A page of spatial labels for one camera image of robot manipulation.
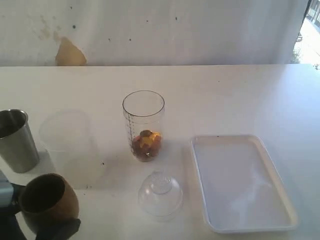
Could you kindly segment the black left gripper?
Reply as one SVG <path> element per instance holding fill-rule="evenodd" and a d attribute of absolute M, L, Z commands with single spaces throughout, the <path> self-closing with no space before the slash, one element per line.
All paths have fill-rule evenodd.
<path fill-rule="evenodd" d="M 16 214 L 21 211 L 19 197 L 25 185 L 11 183 L 13 195 L 11 203 L 0 208 L 0 240 L 26 240 Z M 36 234 L 36 240 L 68 240 L 78 232 L 81 225 L 80 219 L 70 219 L 62 223 L 40 229 Z"/>

